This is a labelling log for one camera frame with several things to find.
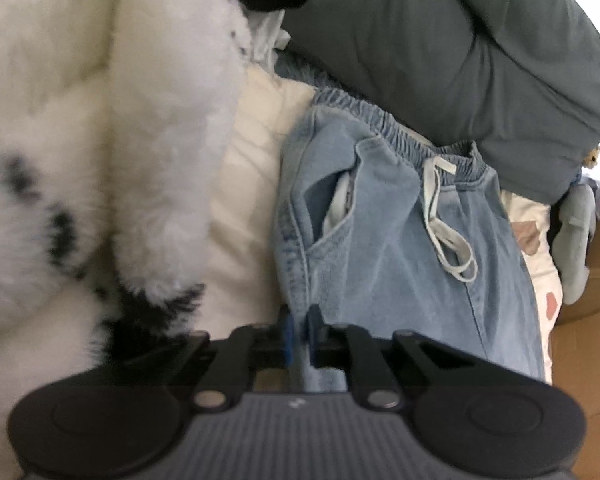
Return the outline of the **light blue denim pants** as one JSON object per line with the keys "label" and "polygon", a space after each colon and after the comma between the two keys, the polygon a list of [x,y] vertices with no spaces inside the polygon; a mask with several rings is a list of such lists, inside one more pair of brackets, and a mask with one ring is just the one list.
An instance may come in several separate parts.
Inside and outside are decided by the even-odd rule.
{"label": "light blue denim pants", "polygon": [[412,330],[543,379],[538,307],[475,143],[430,146],[380,107],[318,90],[282,151],[274,255],[297,322]]}

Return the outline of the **dark grey duvet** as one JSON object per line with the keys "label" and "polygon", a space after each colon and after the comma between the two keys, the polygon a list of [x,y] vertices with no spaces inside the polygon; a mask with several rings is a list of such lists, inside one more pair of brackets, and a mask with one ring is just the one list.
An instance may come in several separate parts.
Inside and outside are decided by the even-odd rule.
{"label": "dark grey duvet", "polygon": [[434,144],[554,204],[600,143],[600,33],[574,0],[308,0],[291,49]]}

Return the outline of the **grey neck pillow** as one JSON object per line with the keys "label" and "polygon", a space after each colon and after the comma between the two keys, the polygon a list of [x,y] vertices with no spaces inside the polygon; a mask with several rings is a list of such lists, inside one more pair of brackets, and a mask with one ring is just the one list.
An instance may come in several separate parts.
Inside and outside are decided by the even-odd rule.
{"label": "grey neck pillow", "polygon": [[583,295],[590,269],[586,265],[588,243],[596,229],[595,196],[587,183],[573,185],[559,208],[560,229],[552,256],[562,281],[562,300],[567,306]]}

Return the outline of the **white black spotted fleece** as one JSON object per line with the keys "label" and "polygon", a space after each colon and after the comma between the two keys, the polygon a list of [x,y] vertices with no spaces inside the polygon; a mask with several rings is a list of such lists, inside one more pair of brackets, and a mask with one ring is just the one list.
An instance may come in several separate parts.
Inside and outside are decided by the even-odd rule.
{"label": "white black spotted fleece", "polygon": [[249,50],[238,0],[0,0],[0,479],[23,396],[193,328]]}

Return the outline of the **small teddy bear toy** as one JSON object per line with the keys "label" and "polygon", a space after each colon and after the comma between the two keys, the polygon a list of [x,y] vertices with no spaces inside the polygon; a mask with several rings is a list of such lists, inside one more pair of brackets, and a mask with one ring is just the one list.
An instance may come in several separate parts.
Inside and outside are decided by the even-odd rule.
{"label": "small teddy bear toy", "polygon": [[577,171],[576,176],[571,181],[571,185],[578,184],[582,179],[582,171],[585,169],[592,169],[598,163],[598,158],[600,157],[600,145],[597,145],[596,148],[593,148],[585,158],[581,162],[581,168]]}

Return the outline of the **cream bear print bedsheet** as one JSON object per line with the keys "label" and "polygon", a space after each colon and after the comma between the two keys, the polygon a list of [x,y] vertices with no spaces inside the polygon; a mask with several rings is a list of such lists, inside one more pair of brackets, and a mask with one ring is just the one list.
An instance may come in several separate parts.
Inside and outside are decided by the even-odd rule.
{"label": "cream bear print bedsheet", "polygon": [[[214,338],[236,327],[276,319],[286,303],[274,255],[274,221],[282,151],[294,124],[309,108],[315,89],[250,66],[238,103],[234,134],[215,180],[211,202],[206,291],[197,324]],[[524,226],[548,217],[547,206],[506,192],[500,199],[529,272],[540,322],[545,365],[543,382],[552,378],[548,337],[555,319],[550,302],[562,298],[562,285],[543,230],[529,249],[518,238]]]}

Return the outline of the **brown cardboard barrier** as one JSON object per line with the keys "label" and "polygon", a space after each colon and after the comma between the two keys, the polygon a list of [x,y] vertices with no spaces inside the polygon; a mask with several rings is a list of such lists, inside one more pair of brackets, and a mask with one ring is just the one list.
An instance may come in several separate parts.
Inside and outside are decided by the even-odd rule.
{"label": "brown cardboard barrier", "polygon": [[586,417],[584,445],[573,466],[579,479],[600,479],[600,223],[586,265],[590,276],[581,298],[562,306],[550,335],[554,385],[581,405]]}

